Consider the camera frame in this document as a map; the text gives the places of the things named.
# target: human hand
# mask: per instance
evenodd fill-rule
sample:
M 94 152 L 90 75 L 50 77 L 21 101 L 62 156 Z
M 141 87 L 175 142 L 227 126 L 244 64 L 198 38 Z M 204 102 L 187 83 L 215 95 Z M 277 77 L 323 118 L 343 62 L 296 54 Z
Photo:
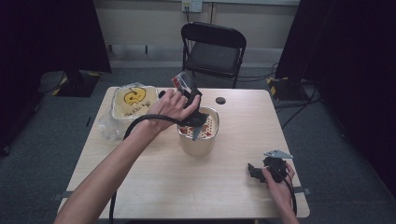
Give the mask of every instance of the human hand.
M 286 162 L 286 168 L 290 177 L 290 178 L 286 177 L 286 181 L 292 187 L 291 180 L 294 178 L 295 172 L 287 162 Z M 266 179 L 266 183 L 270 191 L 270 195 L 274 200 L 276 204 L 276 208 L 280 213 L 282 219 L 284 219 L 285 217 L 289 217 L 295 221 L 291 223 L 298 223 L 297 218 L 295 218 L 293 209 L 291 207 L 291 193 L 287 184 L 284 181 L 280 183 L 276 183 L 275 180 L 272 178 L 271 173 L 265 167 L 262 168 L 262 174 Z
M 192 104 L 184 108 L 184 104 L 186 104 L 187 100 L 188 99 L 180 91 L 169 89 L 163 97 L 151 107 L 148 114 L 165 115 L 173 119 L 183 120 L 198 107 L 200 95 L 196 95 Z M 158 132 L 162 132 L 174 124 L 170 121 L 161 119 L 151 119 L 150 123 L 154 125 Z

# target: finger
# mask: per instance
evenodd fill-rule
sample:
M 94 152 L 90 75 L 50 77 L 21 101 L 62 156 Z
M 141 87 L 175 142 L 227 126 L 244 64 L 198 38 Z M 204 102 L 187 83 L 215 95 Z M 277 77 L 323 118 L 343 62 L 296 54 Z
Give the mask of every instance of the finger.
M 201 100 L 200 95 L 196 95 L 194 100 L 192 101 L 191 105 L 187 106 L 187 108 L 183 111 L 183 118 L 186 118 L 190 115 L 196 108 L 198 108 L 199 102 Z
M 174 90 L 173 89 L 168 89 L 166 90 L 166 93 L 163 95 L 163 97 L 161 97 L 161 99 L 171 99 L 171 97 L 174 94 Z
M 180 91 L 176 91 L 176 92 L 173 94 L 172 98 L 171 98 L 171 104 L 172 104 L 172 105 L 178 105 L 178 104 L 179 104 L 179 101 L 180 101 L 180 99 L 181 99 L 181 97 L 182 97 L 181 92 L 180 92 Z
M 271 173 L 267 170 L 267 168 L 262 168 L 262 174 L 264 175 L 265 179 L 267 180 L 268 187 L 274 185 L 276 182 L 272 178 Z
M 178 100 L 178 102 L 177 102 L 177 104 L 176 104 L 176 107 L 177 108 L 183 108 L 184 107 L 184 105 L 187 103 L 187 97 L 185 97 L 184 95 L 182 95 L 181 97 L 180 97 L 180 99 Z
M 289 171 L 289 176 L 290 176 L 290 178 L 293 179 L 293 178 L 294 178 L 294 175 L 295 175 L 295 172 L 294 172 L 293 168 L 290 166 L 290 164 L 288 164 L 287 162 L 286 162 L 286 168 L 287 168 L 288 171 Z

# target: chair seat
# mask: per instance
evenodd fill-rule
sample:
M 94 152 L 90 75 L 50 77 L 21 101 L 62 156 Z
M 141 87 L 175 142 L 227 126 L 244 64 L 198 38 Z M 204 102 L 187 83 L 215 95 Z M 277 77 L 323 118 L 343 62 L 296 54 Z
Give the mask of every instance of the chair seat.
M 214 72 L 227 73 L 232 77 L 237 72 L 239 54 L 239 49 L 196 42 L 186 66 L 192 69 L 206 68 Z

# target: wooden table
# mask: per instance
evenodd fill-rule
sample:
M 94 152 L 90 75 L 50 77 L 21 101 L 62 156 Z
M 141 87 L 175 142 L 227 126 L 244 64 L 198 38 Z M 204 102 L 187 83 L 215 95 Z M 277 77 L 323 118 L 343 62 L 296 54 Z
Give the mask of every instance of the wooden table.
M 92 125 L 67 190 L 74 190 L 120 141 L 99 136 L 98 119 L 111 103 L 106 96 Z M 252 178 L 248 163 L 262 167 L 263 153 L 289 153 L 271 101 L 264 90 L 200 89 L 201 106 L 219 113 L 219 132 L 213 150 L 201 157 L 180 147 L 177 127 L 161 133 L 142 153 L 118 190 L 114 218 L 268 218 L 278 217 L 265 184 Z M 217 97 L 226 99 L 218 105 Z M 301 186 L 298 176 L 294 187 Z M 307 217 L 303 193 L 297 193 L 297 217 Z M 100 216 L 108 218 L 109 204 Z

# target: black folding chair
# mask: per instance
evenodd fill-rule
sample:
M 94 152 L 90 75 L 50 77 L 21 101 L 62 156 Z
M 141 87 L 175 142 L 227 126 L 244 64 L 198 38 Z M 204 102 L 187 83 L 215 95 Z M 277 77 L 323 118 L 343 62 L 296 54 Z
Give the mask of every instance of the black folding chair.
M 233 28 L 191 22 L 181 28 L 183 39 L 182 70 L 210 76 L 238 79 L 247 41 Z

